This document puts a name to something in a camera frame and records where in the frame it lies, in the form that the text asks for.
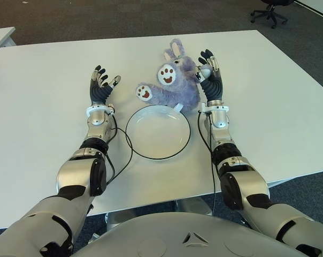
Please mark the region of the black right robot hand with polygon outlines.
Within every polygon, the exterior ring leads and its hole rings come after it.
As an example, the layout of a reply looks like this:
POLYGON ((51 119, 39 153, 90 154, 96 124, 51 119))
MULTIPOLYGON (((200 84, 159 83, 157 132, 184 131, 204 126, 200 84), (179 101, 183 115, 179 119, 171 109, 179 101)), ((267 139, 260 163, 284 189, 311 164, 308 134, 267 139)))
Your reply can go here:
POLYGON ((198 58, 201 63, 195 71, 195 76, 206 96, 208 102, 221 101, 223 94, 223 83, 220 67, 214 54, 206 49, 201 51, 198 58))

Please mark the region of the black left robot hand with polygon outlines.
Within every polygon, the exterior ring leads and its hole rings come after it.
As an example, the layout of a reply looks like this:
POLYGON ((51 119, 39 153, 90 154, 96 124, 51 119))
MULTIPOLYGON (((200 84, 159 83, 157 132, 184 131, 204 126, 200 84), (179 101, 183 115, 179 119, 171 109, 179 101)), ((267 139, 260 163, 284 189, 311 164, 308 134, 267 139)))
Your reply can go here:
POLYGON ((121 76, 117 75, 108 82, 105 71, 105 68, 98 65, 91 75, 89 95, 92 104, 105 104, 115 86, 121 81, 121 76))

